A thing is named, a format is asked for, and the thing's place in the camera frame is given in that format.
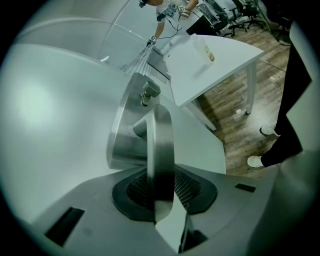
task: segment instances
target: black slot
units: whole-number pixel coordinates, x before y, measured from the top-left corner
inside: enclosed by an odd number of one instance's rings
[[[242,183],[239,183],[235,186],[235,188],[237,189],[240,189],[240,190],[245,190],[245,191],[248,191],[248,192],[255,192],[256,190],[256,187],[254,186],[249,186],[249,185],[246,185],[246,184],[242,184]]]
[[[84,212],[84,210],[70,207],[45,236],[57,245],[63,246]]]

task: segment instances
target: hand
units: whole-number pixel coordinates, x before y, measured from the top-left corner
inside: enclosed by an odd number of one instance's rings
[[[184,9],[184,10],[182,11],[182,13],[181,13],[181,18],[182,18],[183,20],[186,20],[186,19],[189,18],[190,14],[191,14],[191,11],[189,11],[189,10],[187,10],[187,9]]]
[[[157,38],[155,36],[152,36],[149,41],[146,43],[146,47],[150,48],[154,46],[157,42]]]

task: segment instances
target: desk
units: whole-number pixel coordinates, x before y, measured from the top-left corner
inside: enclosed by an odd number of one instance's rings
[[[246,113],[250,114],[257,85],[256,61],[264,51],[225,37],[210,35],[199,35],[199,37],[205,40],[215,57],[210,66],[204,64],[188,35],[175,36],[161,50],[171,75],[175,103],[178,106],[186,106],[193,112],[197,111],[191,103],[193,100],[246,67],[248,85]],[[201,119],[215,130],[207,117],[202,116]]]

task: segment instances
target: wooden floor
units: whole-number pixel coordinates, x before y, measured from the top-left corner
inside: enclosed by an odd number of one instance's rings
[[[251,168],[248,157],[262,155],[275,137],[260,133],[263,124],[275,124],[281,103],[289,46],[279,44],[267,29],[252,26],[236,30],[233,39],[258,47],[266,54],[257,61],[257,87],[252,113],[247,115],[247,74],[243,69],[198,98],[204,113],[215,124],[213,133],[223,142],[229,175],[259,178],[264,168]]]

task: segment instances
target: bottle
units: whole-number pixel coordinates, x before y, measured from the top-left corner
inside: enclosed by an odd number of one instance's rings
[[[205,63],[211,65],[215,60],[215,56],[206,44],[206,41],[196,34],[192,34],[190,38],[194,48],[201,55]]]

